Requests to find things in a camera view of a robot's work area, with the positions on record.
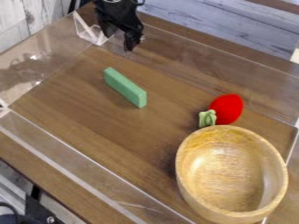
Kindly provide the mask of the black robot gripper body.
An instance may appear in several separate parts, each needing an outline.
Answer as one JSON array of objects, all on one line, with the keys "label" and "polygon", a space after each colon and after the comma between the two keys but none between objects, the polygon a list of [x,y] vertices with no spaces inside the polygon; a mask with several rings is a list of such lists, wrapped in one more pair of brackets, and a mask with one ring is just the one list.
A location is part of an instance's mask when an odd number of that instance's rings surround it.
[{"label": "black robot gripper body", "polygon": [[96,15],[109,15],[117,29],[122,32],[142,33],[144,26],[136,16],[136,8],[145,4],[145,0],[92,0]]}]

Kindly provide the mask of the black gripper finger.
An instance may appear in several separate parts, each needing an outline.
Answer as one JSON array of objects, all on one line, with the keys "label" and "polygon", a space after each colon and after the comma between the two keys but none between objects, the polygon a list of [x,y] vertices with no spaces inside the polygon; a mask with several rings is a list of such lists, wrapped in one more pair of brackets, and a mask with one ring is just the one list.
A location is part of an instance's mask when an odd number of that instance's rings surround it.
[{"label": "black gripper finger", "polygon": [[132,52],[134,47],[141,43],[141,41],[144,40],[145,38],[145,35],[142,33],[138,33],[138,32],[130,32],[128,31],[125,34],[124,34],[124,50],[126,52]]},{"label": "black gripper finger", "polygon": [[97,23],[106,38],[117,31],[116,20],[106,14],[97,14]]}]

